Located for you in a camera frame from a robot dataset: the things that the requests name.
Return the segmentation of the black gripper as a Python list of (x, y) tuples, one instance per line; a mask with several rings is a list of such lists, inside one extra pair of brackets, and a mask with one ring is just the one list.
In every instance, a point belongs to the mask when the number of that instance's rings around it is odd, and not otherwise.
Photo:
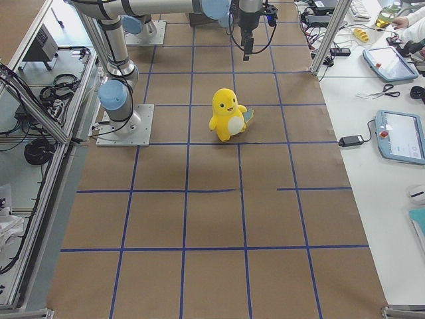
[(239, 22), (243, 48), (243, 61), (249, 61), (253, 54), (254, 37), (252, 31), (258, 27), (262, 11), (261, 0), (239, 1)]

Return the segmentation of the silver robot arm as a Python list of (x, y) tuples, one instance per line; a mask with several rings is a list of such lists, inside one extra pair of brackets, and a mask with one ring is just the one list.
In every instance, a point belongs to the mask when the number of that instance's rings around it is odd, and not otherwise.
[(149, 142), (153, 105), (135, 104), (133, 90), (138, 81), (137, 66), (130, 59), (122, 23), (123, 17), (144, 18), (152, 14), (194, 13), (222, 21), (232, 13), (231, 1), (73, 1), (78, 13), (96, 20), (100, 43), (106, 54), (109, 78), (101, 85), (98, 98), (110, 120), (107, 138), (117, 137), (122, 145)]

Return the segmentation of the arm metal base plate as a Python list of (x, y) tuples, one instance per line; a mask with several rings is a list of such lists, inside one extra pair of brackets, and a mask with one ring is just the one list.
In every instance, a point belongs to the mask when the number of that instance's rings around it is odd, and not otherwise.
[(166, 22), (163, 20), (142, 23), (132, 17), (124, 17), (122, 25), (128, 46), (162, 45), (165, 38)]
[(101, 125), (100, 131), (95, 133), (96, 145), (98, 147), (148, 146), (153, 115), (153, 104), (136, 104), (129, 121), (119, 124), (110, 121), (107, 112), (104, 111), (102, 120), (108, 123)]

